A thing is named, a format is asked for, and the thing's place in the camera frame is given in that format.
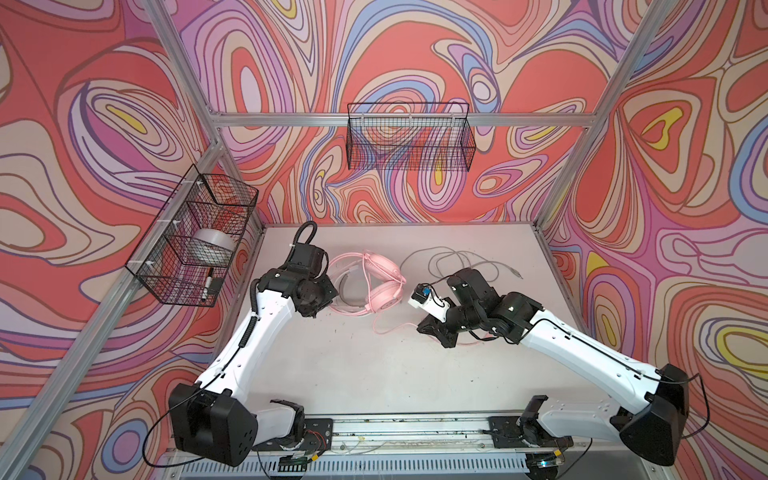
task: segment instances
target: psychedelic patterned wall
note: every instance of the psychedelic patterned wall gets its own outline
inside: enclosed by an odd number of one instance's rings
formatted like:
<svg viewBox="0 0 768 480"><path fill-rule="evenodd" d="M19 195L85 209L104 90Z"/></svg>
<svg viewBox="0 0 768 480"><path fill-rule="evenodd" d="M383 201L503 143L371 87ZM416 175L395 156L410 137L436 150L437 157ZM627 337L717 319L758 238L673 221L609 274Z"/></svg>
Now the psychedelic patterned wall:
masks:
<svg viewBox="0 0 768 480"><path fill-rule="evenodd" d="M136 1L81 3L0 2L0 442L207 146ZM136 295L25 478L148 475L137 436L207 364L252 243L214 309Z"/></svg>
<svg viewBox="0 0 768 480"><path fill-rule="evenodd" d="M768 478L766 78L767 3L681 0L547 229L593 335L701 373L683 478Z"/></svg>
<svg viewBox="0 0 768 480"><path fill-rule="evenodd" d="M464 99L593 111L645 0L188 0L174 21L211 106L336 112ZM350 172L345 128L224 131L270 223L529 221L578 129L479 127L470 174Z"/></svg>

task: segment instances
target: pink headphones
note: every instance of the pink headphones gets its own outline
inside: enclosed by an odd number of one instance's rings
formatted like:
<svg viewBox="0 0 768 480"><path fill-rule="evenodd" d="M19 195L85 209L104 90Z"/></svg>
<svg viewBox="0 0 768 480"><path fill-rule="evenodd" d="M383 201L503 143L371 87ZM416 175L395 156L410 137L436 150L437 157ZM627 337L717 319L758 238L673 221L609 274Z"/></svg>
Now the pink headphones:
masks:
<svg viewBox="0 0 768 480"><path fill-rule="evenodd" d="M335 304L334 301L334 303L329 305L330 309L342 315L363 316L368 315L369 313L381 312L382 310L387 310L397 305L402 298L402 287L406 284L406 278L400 274L400 269L397 265L387 257L364 250L363 253L344 253L337 256L330 261L329 270L330 266L334 263L350 257L359 258L359 260L346 265L343 267L343 270L334 273L331 276L331 279L341 279L339 284L336 285L336 289L341 292L341 283L343 282L344 277L349 275L349 272L355 265L362 264L362 274L365 276L366 282L368 283L367 303L364 307L355 307L350 305L338 305ZM379 280L383 280L384 283L371 290L371 275ZM362 310L346 310L359 308L362 308Z"/></svg>

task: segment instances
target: black wire basket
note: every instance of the black wire basket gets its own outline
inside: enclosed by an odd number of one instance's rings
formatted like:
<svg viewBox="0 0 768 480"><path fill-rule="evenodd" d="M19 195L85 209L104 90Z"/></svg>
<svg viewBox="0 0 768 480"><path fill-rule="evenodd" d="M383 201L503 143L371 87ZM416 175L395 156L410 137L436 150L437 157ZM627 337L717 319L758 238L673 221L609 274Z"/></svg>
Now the black wire basket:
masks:
<svg viewBox="0 0 768 480"><path fill-rule="evenodd" d="M256 188L240 180L197 172L147 258L129 260L126 267L161 303L215 305L258 196Z"/></svg>
<svg viewBox="0 0 768 480"><path fill-rule="evenodd" d="M466 102L347 104L350 170L469 171L475 136Z"/></svg>

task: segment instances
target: robotic arm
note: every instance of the robotic arm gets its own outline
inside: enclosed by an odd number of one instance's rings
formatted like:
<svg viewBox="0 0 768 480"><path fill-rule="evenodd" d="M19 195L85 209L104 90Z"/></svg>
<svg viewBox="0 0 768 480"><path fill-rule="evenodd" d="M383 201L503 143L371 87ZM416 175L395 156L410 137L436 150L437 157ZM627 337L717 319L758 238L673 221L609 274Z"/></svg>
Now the robotic arm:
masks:
<svg viewBox="0 0 768 480"><path fill-rule="evenodd" d="M445 348L458 333L482 329L507 343L548 355L593 382L610 398L574 403L535 396L518 427L525 440L540 445L551 437L577 435L623 442L658 465L674 464L688 418L688 378L676 366L661 369L639 362L578 332L540 303L511 292L500 297L477 270L465 268L447 279L459 301L439 299L420 284L409 303L429 315L418 331Z"/></svg>
<svg viewBox="0 0 768 480"><path fill-rule="evenodd" d="M312 233L299 243L307 227ZM238 466L254 444L276 439L292 447L304 437L303 407L272 400L249 412L243 404L253 373L294 313L314 317L338 295L326 274L328 254L310 245L316 232L314 222L298 229L286 262L251 283L251 310L232 340L194 385L181 383L171 392L168 406L178 449Z"/></svg>

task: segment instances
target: white table surface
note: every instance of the white table surface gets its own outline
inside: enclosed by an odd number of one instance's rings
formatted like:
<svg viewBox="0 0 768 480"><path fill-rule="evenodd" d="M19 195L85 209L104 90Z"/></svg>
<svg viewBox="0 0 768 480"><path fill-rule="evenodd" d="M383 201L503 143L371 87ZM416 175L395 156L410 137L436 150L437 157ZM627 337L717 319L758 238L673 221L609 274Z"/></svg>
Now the white table surface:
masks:
<svg viewBox="0 0 768 480"><path fill-rule="evenodd" d="M295 227L270 227L251 278L279 266L290 250ZM575 325L557 280L527 224L404 225L320 227L313 241L331 258L372 250L400 264L414 250L445 245L470 250L515 268L491 285L499 295L518 291L541 302ZM423 310L405 300L417 283L434 280L427 261L434 252L418 253L402 268L408 280L404 301L380 314L378 331L401 323L419 323ZM441 262L452 273L458 261ZM486 278L492 267L479 266ZM345 287L354 290L354 276ZM436 286L445 296L445 283ZM246 299L242 319L248 312ZM304 405L313 415L407 412L480 412L523 409L533 395L570 400L601 400L605 394L560 363L523 346L502 340L443 349L432 337L406 326L384 336L371 328L373 316L347 317L324 309L316 319L296 314L283 328L254 375L246 406L266 399ZM471 342L469 334L459 342Z"/></svg>

